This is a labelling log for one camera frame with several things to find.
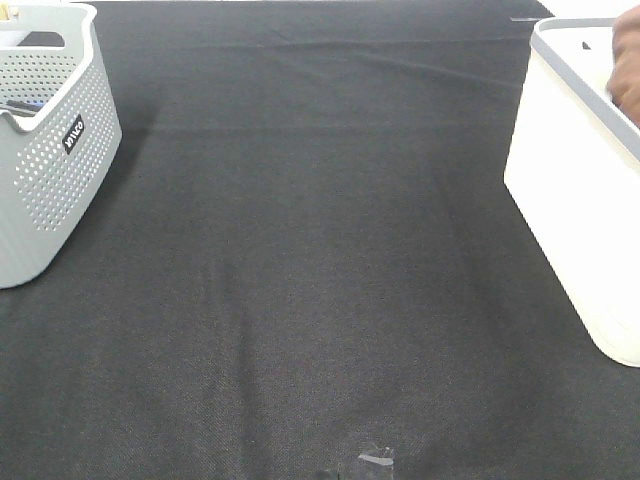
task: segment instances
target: table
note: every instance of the table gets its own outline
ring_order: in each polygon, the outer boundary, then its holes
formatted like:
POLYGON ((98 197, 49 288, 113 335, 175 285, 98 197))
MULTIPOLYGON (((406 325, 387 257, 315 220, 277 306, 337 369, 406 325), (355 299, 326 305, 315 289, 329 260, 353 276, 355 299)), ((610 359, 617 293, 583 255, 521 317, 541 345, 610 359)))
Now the table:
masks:
POLYGON ((640 475, 640 374, 502 183, 539 5, 98 9, 124 139, 0 292, 3 479, 640 475))

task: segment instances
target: white plastic bin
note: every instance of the white plastic bin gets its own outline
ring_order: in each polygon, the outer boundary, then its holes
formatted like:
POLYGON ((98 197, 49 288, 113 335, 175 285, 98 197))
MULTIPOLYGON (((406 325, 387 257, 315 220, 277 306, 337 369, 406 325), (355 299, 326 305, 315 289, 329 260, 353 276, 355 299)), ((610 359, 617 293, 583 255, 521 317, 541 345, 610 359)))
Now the white plastic bin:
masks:
POLYGON ((640 131, 606 92, 612 24, 536 25, 505 183, 596 345, 637 367, 640 131))
POLYGON ((111 90, 82 4, 19 5, 0 30, 56 32, 63 47, 0 46, 0 288, 40 274, 100 186, 120 143, 111 90))

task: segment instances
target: gray plastic basket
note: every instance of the gray plastic basket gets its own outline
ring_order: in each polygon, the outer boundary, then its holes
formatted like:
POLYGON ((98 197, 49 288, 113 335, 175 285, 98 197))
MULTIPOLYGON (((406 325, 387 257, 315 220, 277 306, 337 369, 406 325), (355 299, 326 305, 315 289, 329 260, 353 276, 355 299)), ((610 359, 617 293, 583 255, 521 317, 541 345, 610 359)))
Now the gray plastic basket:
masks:
POLYGON ((0 47, 0 288, 39 275, 84 214, 122 138, 93 27, 82 4, 20 5, 0 31, 56 32, 63 47, 0 47))

